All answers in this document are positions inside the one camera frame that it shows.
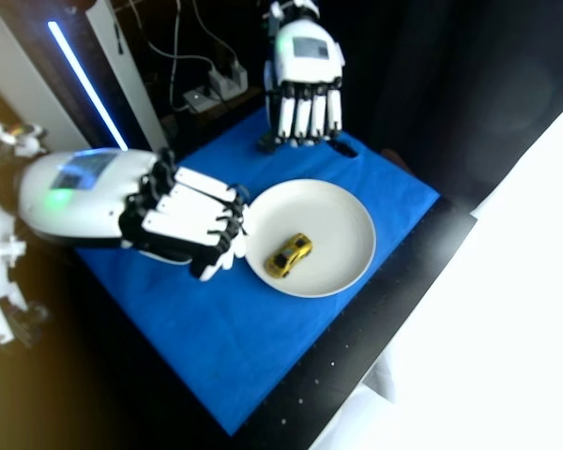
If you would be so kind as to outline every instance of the gold toy car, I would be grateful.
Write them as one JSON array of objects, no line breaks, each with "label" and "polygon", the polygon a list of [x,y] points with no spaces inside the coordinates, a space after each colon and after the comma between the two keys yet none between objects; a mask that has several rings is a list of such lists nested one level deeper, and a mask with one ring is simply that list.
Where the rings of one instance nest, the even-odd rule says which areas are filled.
[{"label": "gold toy car", "polygon": [[300,260],[311,253],[311,250],[311,239],[300,232],[266,260],[265,270],[274,278],[285,278]]}]

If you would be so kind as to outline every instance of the plate rim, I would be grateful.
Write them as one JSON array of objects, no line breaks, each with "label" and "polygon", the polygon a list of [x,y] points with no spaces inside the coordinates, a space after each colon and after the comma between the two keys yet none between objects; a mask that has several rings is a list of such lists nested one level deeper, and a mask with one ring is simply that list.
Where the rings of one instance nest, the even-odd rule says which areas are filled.
[{"label": "plate rim", "polygon": [[315,183],[321,183],[321,184],[325,184],[325,185],[330,185],[333,186],[334,188],[343,190],[345,193],[347,193],[350,197],[353,198],[353,200],[355,202],[357,202],[357,204],[362,208],[362,210],[365,212],[365,217],[368,219],[370,226],[372,227],[372,231],[373,231],[373,246],[372,246],[372,252],[371,255],[369,256],[369,259],[367,261],[367,263],[365,264],[365,266],[363,267],[363,270],[361,270],[358,274],[357,277],[355,277],[355,279],[353,279],[350,283],[348,283],[346,286],[343,286],[340,289],[337,289],[335,291],[332,292],[326,292],[326,293],[322,293],[322,294],[298,294],[298,293],[294,293],[294,292],[288,292],[284,289],[279,288],[278,286],[274,286],[271,282],[269,282],[267,279],[265,279],[264,277],[261,277],[261,275],[255,270],[255,268],[252,266],[252,263],[249,259],[249,253],[250,250],[247,249],[246,252],[246,263],[248,264],[248,266],[251,268],[252,272],[259,277],[259,279],[261,279],[267,286],[271,287],[272,289],[280,292],[280,293],[285,293],[286,295],[291,295],[293,297],[299,297],[299,298],[322,298],[322,297],[330,297],[331,295],[335,295],[336,293],[341,293],[342,291],[347,290],[348,288],[350,288],[351,286],[353,286],[355,283],[357,283],[357,281],[359,281],[361,278],[363,278],[363,276],[365,275],[365,273],[369,270],[369,268],[372,265],[373,262],[373,258],[375,258],[375,252],[377,250],[377,230],[375,228],[375,222],[373,222],[372,216],[371,214],[369,214],[369,210],[365,207],[365,205],[363,204],[363,202],[352,192],[350,192],[348,189],[345,189],[344,187],[338,186],[335,183],[331,183],[327,180],[318,180],[316,178],[295,178],[292,180],[286,180],[286,181],[282,181],[280,183],[277,183],[271,187],[268,187],[267,189],[265,189],[263,192],[261,192],[252,202],[250,205],[250,208],[252,208],[252,205],[255,204],[264,194],[266,194],[267,192],[269,192],[271,189],[280,187],[282,185],[286,185],[286,184],[291,184],[291,183],[295,183],[295,182],[315,182]]}]

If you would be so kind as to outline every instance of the black table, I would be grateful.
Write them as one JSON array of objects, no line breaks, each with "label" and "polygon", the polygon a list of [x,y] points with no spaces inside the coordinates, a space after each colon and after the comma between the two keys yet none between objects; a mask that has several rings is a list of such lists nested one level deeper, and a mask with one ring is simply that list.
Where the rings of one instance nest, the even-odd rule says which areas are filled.
[{"label": "black table", "polygon": [[434,283],[475,220],[440,198],[250,418],[229,437],[81,260],[71,277],[131,430],[158,448],[308,448]]}]

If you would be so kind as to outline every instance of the black object on blue cloth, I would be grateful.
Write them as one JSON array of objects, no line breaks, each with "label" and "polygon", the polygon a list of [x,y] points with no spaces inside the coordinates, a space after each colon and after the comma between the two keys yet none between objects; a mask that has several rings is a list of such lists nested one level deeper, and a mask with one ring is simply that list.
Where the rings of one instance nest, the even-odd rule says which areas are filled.
[{"label": "black object on blue cloth", "polygon": [[207,283],[184,266],[135,250],[79,249],[86,264],[160,355],[230,435],[326,330],[438,198],[416,178],[346,133],[358,156],[322,142],[257,152],[267,130],[261,110],[183,161],[184,166],[257,196],[280,182],[314,178],[357,196],[375,224],[377,249],[365,276],[349,289],[304,299],[273,290],[245,261]]}]

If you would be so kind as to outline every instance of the black curtain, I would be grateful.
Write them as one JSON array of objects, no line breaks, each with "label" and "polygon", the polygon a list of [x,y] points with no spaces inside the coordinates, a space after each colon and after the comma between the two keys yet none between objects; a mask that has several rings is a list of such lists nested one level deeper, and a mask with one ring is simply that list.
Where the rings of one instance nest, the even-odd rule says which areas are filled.
[{"label": "black curtain", "polygon": [[463,207],[563,111],[563,0],[321,3],[345,129]]}]

